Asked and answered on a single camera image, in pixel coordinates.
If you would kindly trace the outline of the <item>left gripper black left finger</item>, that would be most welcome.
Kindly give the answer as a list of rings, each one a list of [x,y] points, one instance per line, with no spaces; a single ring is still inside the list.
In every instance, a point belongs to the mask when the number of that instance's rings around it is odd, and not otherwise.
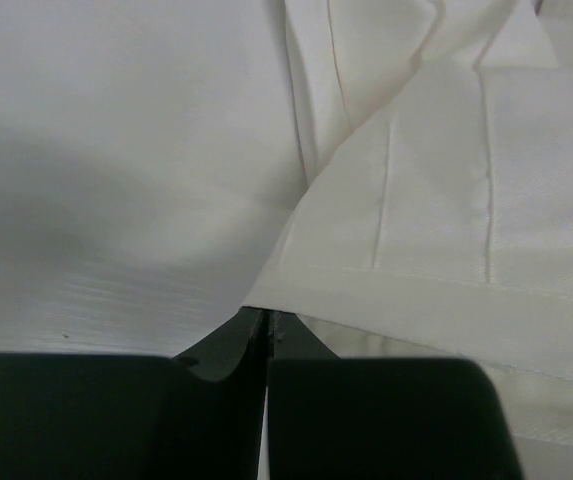
[[[0,353],[0,479],[253,479],[268,317],[175,357]]]

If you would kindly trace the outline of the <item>white pleated skirt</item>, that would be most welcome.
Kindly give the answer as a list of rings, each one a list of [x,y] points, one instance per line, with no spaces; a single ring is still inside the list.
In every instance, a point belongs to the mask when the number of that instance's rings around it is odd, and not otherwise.
[[[477,361],[573,479],[573,1],[289,1],[308,188],[247,304]]]

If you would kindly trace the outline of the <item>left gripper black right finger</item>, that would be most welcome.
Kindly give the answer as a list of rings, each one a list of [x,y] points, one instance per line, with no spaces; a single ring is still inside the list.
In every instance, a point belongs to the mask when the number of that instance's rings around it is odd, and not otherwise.
[[[346,359],[270,315],[273,479],[521,479],[498,394],[469,360]]]

